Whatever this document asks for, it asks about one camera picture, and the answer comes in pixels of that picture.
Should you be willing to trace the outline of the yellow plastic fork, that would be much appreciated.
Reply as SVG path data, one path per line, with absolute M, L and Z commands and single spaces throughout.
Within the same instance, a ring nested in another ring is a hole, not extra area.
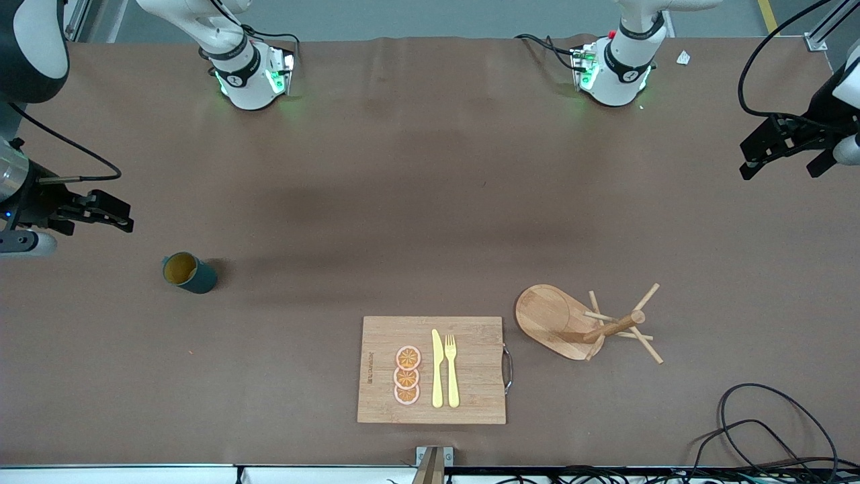
M 443 341 L 443 352 L 448 362 L 448 403 L 452 408 L 460 406 L 460 388 L 458 388 L 458 378 L 456 372 L 457 346 L 454 334 L 445 335 Z

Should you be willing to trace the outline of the brown table cover mat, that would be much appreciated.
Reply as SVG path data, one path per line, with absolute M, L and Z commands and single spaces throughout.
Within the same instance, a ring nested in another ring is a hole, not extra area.
M 626 108 L 518 40 L 301 46 L 298 100 L 233 108 L 190 45 L 71 47 L 41 122 L 117 163 L 131 234 L 0 261 L 0 465 L 688 465 L 759 382 L 860 463 L 860 168 L 739 174 L 753 38 L 677 38 Z M 681 51 L 690 64 L 676 63 Z M 218 274 L 194 294 L 162 260 Z M 514 315 L 537 284 L 626 316 L 590 361 Z M 497 316 L 504 425 L 357 422 L 368 315 Z

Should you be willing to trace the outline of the aluminium profile bar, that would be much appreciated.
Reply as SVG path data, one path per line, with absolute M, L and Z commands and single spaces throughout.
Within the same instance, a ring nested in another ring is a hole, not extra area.
M 810 52 L 826 51 L 826 39 L 847 18 L 860 9 L 860 0 L 838 0 L 835 6 L 820 19 L 809 31 L 804 33 L 804 40 Z

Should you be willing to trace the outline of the wooden cutting board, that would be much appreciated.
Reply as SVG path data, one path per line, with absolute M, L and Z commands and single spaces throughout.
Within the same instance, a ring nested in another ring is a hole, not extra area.
M 432 405 L 432 330 L 440 338 L 454 334 L 460 406 L 448 403 L 448 362 L 440 374 L 443 407 Z M 397 389 L 395 354 L 415 346 L 422 354 L 419 385 Z M 503 425 L 507 420 L 503 378 L 503 320 L 470 316 L 367 316 L 363 319 L 357 420 L 362 424 Z

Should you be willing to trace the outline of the metal mount bracket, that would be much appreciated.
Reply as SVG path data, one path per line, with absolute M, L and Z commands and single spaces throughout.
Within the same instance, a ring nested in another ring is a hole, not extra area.
M 417 471 L 411 484 L 449 484 L 447 468 L 454 465 L 454 447 L 419 446 L 415 460 Z

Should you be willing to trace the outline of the white table edge rail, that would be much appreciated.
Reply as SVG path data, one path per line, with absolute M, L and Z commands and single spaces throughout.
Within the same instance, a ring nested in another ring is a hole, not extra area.
M 0 467 L 0 484 L 411 484 L 409 467 Z

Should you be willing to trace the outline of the yellow plastic knife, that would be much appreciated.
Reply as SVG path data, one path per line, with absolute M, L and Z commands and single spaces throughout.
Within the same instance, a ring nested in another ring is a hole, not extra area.
M 432 330 L 433 342 L 433 389 L 432 389 L 432 405 L 434 408 L 443 407 L 443 388 L 441 377 L 441 365 L 445 358 L 443 353 L 443 343 L 439 332 L 436 329 Z

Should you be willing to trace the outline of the aluminium frame struts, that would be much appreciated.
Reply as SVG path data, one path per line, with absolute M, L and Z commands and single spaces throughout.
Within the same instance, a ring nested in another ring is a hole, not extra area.
M 70 41 L 116 43 L 130 0 L 64 0 L 64 35 Z

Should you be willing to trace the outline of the wooden cup rack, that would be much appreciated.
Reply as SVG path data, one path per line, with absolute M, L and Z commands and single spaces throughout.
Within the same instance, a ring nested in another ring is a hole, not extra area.
M 514 315 L 524 333 L 568 360 L 590 361 L 611 337 L 640 342 L 657 364 L 664 360 L 639 325 L 645 322 L 644 307 L 660 288 L 654 283 L 626 316 L 613 318 L 600 313 L 596 294 L 590 291 L 591 307 L 549 284 L 526 288 L 514 305 Z

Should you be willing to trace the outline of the dark green ribbed cup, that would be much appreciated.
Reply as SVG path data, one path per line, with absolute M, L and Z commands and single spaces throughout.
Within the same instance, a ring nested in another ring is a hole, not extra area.
M 164 257 L 162 276 L 172 287 L 194 294 L 208 293 L 218 283 L 216 270 L 190 252 L 177 252 Z

